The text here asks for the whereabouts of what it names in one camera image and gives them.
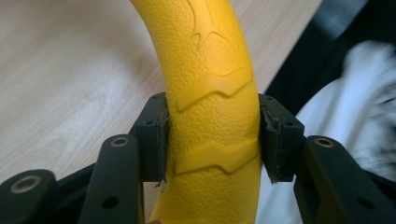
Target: metal screw head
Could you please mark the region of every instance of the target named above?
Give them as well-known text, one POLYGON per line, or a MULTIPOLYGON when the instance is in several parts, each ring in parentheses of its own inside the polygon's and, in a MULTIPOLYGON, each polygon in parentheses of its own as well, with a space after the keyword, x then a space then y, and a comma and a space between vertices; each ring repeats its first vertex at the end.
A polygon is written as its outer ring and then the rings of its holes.
POLYGON ((334 147, 334 142, 332 140, 323 137, 316 138, 315 143, 321 147, 334 147))
POLYGON ((37 187, 40 184, 40 182, 41 182, 41 176, 28 175, 15 182, 11 186, 10 191, 12 193, 24 193, 37 187))
POLYGON ((128 138, 119 137, 119 138, 113 139, 113 141, 111 141, 111 146, 123 147, 123 146, 127 145, 128 143, 129 143, 128 138))

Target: white fabric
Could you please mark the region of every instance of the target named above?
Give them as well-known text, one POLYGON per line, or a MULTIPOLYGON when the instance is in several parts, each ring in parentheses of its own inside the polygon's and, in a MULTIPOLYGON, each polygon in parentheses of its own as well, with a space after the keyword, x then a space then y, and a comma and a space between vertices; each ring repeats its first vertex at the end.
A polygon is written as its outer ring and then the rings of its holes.
MULTIPOLYGON (((345 59, 341 78, 299 112, 305 136, 329 136, 365 170, 396 181, 396 57, 394 47, 366 41, 345 59)), ((293 183, 271 185, 262 167, 256 223, 302 223, 293 183)))

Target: mounting hole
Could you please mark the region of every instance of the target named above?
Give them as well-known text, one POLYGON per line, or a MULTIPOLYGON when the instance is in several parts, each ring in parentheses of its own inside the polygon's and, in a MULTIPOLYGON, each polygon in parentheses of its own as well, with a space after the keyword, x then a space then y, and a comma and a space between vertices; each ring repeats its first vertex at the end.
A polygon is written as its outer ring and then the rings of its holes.
POLYGON ((316 138, 315 143, 321 147, 334 147, 334 142, 326 138, 316 138))
POLYGON ((119 204, 119 198, 117 198, 117 197, 110 197, 110 198, 107 198, 107 199, 105 199, 103 202, 102 202, 102 207, 104 208, 104 209, 112 209, 112 208, 114 208, 115 206, 117 206, 117 204, 119 204))
POLYGON ((111 146, 113 147, 123 147, 129 143, 128 138, 119 137, 111 141, 111 146))
POLYGON ((151 121, 151 120, 145 120, 145 121, 143 121, 143 124, 151 125, 151 124, 152 124, 152 121, 151 121))
POLYGON ((356 199, 356 201, 358 201, 358 204, 360 204, 362 207, 365 207, 370 210, 376 209, 375 205, 370 200, 367 200, 365 198, 358 198, 356 199))
POLYGON ((31 189, 34 189, 41 182, 41 176, 39 175, 28 175, 11 186, 12 193, 24 193, 31 189))

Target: black object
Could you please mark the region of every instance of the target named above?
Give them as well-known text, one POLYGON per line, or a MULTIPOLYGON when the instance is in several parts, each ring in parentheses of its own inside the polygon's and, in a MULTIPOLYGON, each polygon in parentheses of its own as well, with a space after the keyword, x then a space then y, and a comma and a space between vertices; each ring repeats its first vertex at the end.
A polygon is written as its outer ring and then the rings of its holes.
POLYGON ((304 143, 304 125, 273 97, 259 97, 262 161, 272 183, 291 182, 294 158, 304 143))
POLYGON ((304 223, 395 223, 391 201, 341 144, 310 136, 300 156, 294 192, 304 223))
MULTIPOLYGON (((260 100, 263 162, 273 182, 297 175, 295 195, 304 223, 396 222, 393 183, 374 183, 340 144, 322 136, 305 139, 304 126, 280 103, 264 95, 260 100)), ((4 182, 0 224, 144 223, 142 182, 161 180, 166 165, 164 102, 163 93, 151 97, 131 131, 141 135, 107 139, 96 164, 58 182, 41 170, 4 182), (41 181, 24 182, 26 176, 41 181), (15 194, 12 186, 22 192, 15 194)))
POLYGON ((165 93, 158 93, 148 99, 129 132, 139 139, 144 182, 166 180, 168 120, 165 93))
POLYGON ((102 144, 79 224, 144 223, 139 154, 137 139, 129 134, 102 144))

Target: wooden table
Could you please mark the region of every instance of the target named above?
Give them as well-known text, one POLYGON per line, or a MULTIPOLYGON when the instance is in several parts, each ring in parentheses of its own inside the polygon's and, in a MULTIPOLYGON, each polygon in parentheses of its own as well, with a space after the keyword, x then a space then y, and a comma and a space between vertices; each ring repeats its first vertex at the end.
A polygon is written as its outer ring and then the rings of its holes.
MULTIPOLYGON (((232 0, 259 92, 320 0, 232 0)), ((149 34, 127 1, 0 1, 0 182, 29 169, 62 178, 95 162, 164 91, 149 34)), ((149 216, 157 190, 145 185, 149 216)))

